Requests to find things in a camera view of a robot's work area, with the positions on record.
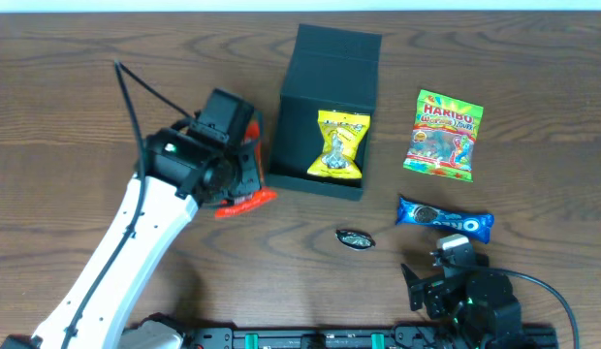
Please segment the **red snack bag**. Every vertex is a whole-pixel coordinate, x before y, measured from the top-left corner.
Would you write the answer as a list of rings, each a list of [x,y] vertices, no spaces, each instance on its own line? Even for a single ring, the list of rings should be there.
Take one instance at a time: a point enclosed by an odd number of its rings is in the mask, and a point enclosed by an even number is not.
[[[222,201],[219,207],[214,212],[214,217],[217,219],[229,218],[241,215],[255,208],[263,206],[277,198],[277,193],[265,186],[264,170],[262,164],[262,141],[261,133],[263,126],[257,119],[252,120],[247,127],[244,135],[244,142],[249,143],[256,141],[257,144],[253,150],[257,162],[258,178],[261,185],[259,190],[253,191],[251,194],[240,196],[236,199],[226,199]]]

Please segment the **small black candy wrapper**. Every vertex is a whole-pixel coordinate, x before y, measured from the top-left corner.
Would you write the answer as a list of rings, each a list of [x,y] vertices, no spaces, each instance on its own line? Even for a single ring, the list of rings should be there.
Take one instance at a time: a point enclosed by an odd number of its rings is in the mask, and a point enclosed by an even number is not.
[[[371,235],[362,231],[338,229],[335,237],[345,246],[354,250],[367,250],[376,245]]]

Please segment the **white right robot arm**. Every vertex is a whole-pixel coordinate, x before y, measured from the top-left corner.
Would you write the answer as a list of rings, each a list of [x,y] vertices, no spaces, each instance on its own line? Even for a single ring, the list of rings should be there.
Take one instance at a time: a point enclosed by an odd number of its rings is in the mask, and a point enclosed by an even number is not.
[[[522,307],[509,278],[489,269],[489,258],[468,240],[442,242],[430,253],[441,274],[420,278],[406,265],[401,270],[410,308],[424,308],[441,320],[431,348],[530,348],[522,329]]]

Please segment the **black open box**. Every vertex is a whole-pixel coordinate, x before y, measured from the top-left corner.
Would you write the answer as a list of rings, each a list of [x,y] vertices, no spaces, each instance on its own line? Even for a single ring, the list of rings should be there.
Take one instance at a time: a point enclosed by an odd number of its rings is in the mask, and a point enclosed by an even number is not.
[[[301,24],[280,89],[266,183],[358,201],[364,181],[307,172],[323,152],[320,111],[374,115],[382,36]]]

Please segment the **blue Oreo cookie pack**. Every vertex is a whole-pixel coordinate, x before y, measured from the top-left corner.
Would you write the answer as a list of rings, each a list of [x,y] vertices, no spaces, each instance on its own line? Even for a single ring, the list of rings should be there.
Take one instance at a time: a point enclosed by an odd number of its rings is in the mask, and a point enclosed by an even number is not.
[[[400,197],[395,223],[436,226],[488,244],[494,216],[490,213],[452,212]]]

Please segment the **yellow snack bag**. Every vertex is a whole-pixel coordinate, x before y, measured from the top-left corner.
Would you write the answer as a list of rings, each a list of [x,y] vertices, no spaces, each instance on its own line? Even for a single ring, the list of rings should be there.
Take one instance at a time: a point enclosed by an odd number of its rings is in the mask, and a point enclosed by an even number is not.
[[[307,169],[309,175],[336,179],[361,179],[355,163],[361,141],[370,126],[368,114],[318,111],[317,123],[324,139],[322,153]]]

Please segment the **green Haribo gummy bag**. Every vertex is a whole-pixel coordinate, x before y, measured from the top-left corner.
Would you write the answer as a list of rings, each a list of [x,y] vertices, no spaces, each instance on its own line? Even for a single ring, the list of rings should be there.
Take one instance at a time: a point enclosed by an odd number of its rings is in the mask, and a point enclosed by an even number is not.
[[[472,182],[472,155],[484,108],[422,89],[403,168]]]

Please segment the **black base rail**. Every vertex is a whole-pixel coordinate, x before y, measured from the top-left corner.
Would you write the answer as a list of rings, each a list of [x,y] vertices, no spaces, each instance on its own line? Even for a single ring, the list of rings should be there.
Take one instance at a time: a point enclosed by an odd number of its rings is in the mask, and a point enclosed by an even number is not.
[[[171,333],[146,348],[177,349],[481,349],[437,327],[398,326],[355,330],[194,329]]]

